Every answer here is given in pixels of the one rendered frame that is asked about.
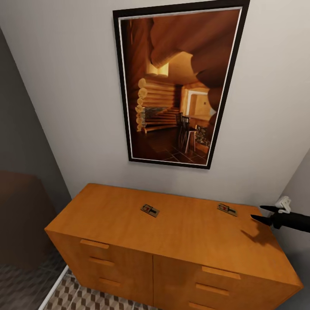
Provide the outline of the mousetrap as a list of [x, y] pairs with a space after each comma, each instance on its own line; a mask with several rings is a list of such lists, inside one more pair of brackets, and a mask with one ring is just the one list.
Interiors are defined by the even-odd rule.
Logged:
[[148, 213], [149, 215], [153, 216], [153, 217], [157, 217], [157, 215], [159, 214], [159, 210], [153, 208], [150, 205], [144, 204], [141, 208], [142, 211]]
[[232, 216], [236, 216], [237, 217], [237, 214], [238, 214], [238, 211], [236, 209], [233, 209], [229, 206], [226, 206], [226, 205], [223, 205], [223, 204], [218, 204], [218, 210], [221, 210], [221, 211], [224, 211], [226, 213], [229, 213], [230, 215]]

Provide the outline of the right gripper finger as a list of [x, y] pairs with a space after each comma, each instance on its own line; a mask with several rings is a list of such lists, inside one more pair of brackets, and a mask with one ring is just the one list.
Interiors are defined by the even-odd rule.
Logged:
[[272, 221], [272, 215], [270, 216], [270, 218], [266, 218], [266, 217], [262, 217], [262, 216], [257, 216], [257, 215], [252, 215], [251, 214], [251, 217], [268, 225], [268, 226], [271, 226], [273, 221]]
[[277, 207], [272, 207], [272, 206], [260, 206], [261, 209], [266, 209], [268, 211], [273, 211], [273, 212], [276, 212], [278, 210]]

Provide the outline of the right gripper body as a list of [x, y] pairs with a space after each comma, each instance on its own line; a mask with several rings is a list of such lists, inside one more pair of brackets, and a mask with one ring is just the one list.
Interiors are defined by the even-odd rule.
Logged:
[[277, 210], [272, 215], [273, 227], [280, 229], [281, 226], [287, 226], [292, 229], [297, 229], [303, 231], [302, 216], [303, 214], [297, 213], [279, 213]]

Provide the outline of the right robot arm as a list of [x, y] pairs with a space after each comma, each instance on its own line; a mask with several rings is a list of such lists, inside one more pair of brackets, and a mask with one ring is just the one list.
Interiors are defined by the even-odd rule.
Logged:
[[251, 217], [268, 226], [273, 224], [273, 227], [276, 229], [280, 229], [281, 226], [287, 226], [310, 233], [310, 216], [291, 212], [290, 202], [291, 199], [288, 196], [283, 196], [276, 200], [275, 206], [260, 206], [261, 209], [275, 212], [270, 218], [252, 214]]

